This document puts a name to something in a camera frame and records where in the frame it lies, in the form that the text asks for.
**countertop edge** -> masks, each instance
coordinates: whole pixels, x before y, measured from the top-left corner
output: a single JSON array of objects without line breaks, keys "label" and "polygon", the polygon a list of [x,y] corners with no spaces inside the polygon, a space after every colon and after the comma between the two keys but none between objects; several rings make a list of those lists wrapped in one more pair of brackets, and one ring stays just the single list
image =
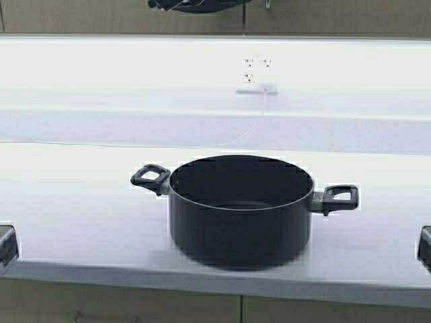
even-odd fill
[{"label": "countertop edge", "polygon": [[354,282],[313,284],[306,281],[20,261],[3,278],[431,309],[431,293],[428,289]]}]

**pot handle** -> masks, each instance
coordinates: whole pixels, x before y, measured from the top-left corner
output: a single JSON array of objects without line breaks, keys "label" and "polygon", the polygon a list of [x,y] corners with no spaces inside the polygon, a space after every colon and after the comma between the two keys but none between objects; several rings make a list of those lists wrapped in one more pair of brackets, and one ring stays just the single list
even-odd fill
[{"label": "pot handle", "polygon": [[[143,178],[146,173],[155,172],[159,176],[155,180]],[[170,171],[159,165],[148,164],[138,170],[135,175],[130,179],[130,183],[135,186],[144,187],[148,190],[152,190],[160,196],[162,194],[168,194],[169,188],[165,185],[165,181],[169,178]]]},{"label": "pot handle", "polygon": [[[350,193],[350,200],[338,200],[335,196],[341,193]],[[354,210],[359,205],[359,191],[354,185],[328,186],[325,192],[315,192],[312,201],[312,212],[323,213],[338,210]]]}]

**black plastic handle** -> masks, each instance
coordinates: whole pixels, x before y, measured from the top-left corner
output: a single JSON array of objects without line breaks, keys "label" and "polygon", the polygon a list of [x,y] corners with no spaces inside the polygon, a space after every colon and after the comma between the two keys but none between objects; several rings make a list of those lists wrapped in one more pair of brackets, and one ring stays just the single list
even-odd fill
[{"label": "black plastic handle", "polygon": [[[155,180],[150,180],[148,178],[143,178],[146,173],[155,172],[159,174],[159,176]],[[130,183],[135,186],[144,187],[148,190],[152,190],[158,196],[162,195],[162,185],[164,181],[169,177],[170,171],[166,168],[163,168],[159,165],[148,164],[142,167],[140,170],[136,172],[130,179]]]},{"label": "black plastic handle", "polygon": [[[341,193],[350,193],[350,200],[335,199]],[[359,191],[354,185],[336,185],[326,187],[323,194],[323,215],[328,216],[329,212],[338,210],[354,210],[359,205]]]}]

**white countertop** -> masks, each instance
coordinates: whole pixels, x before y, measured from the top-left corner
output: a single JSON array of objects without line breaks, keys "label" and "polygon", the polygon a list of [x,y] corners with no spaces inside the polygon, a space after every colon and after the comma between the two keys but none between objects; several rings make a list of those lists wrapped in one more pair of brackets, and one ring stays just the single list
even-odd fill
[{"label": "white countertop", "polygon": [[146,163],[235,151],[1,143],[0,224],[20,242],[6,277],[431,308],[431,274],[416,259],[431,225],[431,157],[240,152],[298,164],[319,189],[357,184],[360,208],[313,215],[306,250],[283,266],[223,271],[183,256],[166,197],[129,178]]}]

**white cable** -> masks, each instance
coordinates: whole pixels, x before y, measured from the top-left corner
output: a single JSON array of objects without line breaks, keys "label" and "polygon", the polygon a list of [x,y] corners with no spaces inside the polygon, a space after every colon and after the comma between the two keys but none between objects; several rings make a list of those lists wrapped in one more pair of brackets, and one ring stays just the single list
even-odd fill
[{"label": "white cable", "polygon": [[[237,138],[227,141],[225,143],[220,143],[217,145],[202,145],[202,146],[185,146],[187,149],[203,149],[203,148],[218,148],[218,147],[225,147],[227,145],[233,144],[237,141],[240,141],[247,136],[249,136],[261,123],[261,120],[263,119],[265,115],[265,111],[267,109],[267,97],[268,97],[269,88],[266,86],[262,86],[262,95],[263,95],[263,104],[262,104],[262,111],[261,114],[256,118],[256,121],[251,125],[250,128],[245,130],[243,133],[239,134]],[[104,143],[71,143],[66,141],[2,141],[1,143],[38,143],[38,144],[44,144],[44,145],[87,145],[87,146],[94,146],[94,147],[127,147],[127,148],[172,148],[171,145],[110,145],[110,144],[104,144]]]}]

